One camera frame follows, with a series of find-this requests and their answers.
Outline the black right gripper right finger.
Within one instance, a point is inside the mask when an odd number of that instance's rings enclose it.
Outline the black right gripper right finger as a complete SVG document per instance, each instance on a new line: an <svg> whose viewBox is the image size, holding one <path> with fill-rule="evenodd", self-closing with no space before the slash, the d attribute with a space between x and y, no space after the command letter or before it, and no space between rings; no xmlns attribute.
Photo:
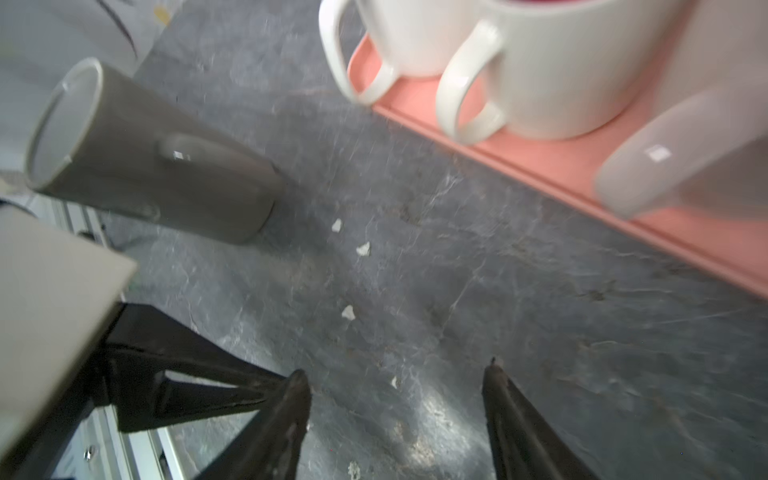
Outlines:
<svg viewBox="0 0 768 480"><path fill-rule="evenodd" d="M491 362L482 397L498 479L595 479L505 371Z"/></svg>

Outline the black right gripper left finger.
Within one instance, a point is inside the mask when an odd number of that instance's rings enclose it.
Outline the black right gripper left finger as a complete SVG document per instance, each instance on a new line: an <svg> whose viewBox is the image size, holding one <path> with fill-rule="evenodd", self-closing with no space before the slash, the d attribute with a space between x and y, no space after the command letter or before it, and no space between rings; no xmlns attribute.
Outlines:
<svg viewBox="0 0 768 480"><path fill-rule="evenodd" d="M312 394L298 369L284 380L200 479L294 479L307 433Z"/></svg>

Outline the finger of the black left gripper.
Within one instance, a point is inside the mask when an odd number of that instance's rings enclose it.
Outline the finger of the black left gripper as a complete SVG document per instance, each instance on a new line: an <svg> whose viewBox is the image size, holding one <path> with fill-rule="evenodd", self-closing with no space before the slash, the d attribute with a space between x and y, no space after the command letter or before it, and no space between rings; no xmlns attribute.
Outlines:
<svg viewBox="0 0 768 480"><path fill-rule="evenodd" d="M138 303L117 305L98 364L123 433L256 411L285 380Z"/></svg>

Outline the pink mug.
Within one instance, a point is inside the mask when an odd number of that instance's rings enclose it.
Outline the pink mug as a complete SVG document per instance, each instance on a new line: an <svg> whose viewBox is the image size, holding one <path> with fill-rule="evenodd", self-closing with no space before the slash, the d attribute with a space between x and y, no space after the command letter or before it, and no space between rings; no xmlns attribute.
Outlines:
<svg viewBox="0 0 768 480"><path fill-rule="evenodd" d="M652 120L607 159L594 187L624 219L671 206L766 219L766 2L697 4L657 86Z"/></svg>

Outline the cream mug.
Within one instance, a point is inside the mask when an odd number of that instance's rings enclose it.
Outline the cream mug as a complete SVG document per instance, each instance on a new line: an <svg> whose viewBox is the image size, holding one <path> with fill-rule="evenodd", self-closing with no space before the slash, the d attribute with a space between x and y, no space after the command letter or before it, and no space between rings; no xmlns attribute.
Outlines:
<svg viewBox="0 0 768 480"><path fill-rule="evenodd" d="M685 1L483 1L448 63L436 118L473 145L501 129L561 140L605 125L642 89Z"/></svg>

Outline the white ribbed mug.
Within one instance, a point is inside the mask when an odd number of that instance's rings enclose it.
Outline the white ribbed mug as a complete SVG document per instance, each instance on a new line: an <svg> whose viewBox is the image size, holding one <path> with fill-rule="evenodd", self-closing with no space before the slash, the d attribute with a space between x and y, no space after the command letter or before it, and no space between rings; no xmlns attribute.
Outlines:
<svg viewBox="0 0 768 480"><path fill-rule="evenodd" d="M340 23L347 0L324 0L318 25L331 74L351 102L370 106L401 78L440 76L475 24L477 1L391 0L357 1L366 33L381 66L368 87L357 91L347 74L340 43Z"/></svg>

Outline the light grey mug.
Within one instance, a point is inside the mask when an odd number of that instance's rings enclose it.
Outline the light grey mug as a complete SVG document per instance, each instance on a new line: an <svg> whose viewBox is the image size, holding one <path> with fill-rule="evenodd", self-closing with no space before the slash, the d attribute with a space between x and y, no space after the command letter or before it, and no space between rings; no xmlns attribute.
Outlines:
<svg viewBox="0 0 768 480"><path fill-rule="evenodd" d="M1 458L26 449L105 334L137 263L1 206Z"/></svg>

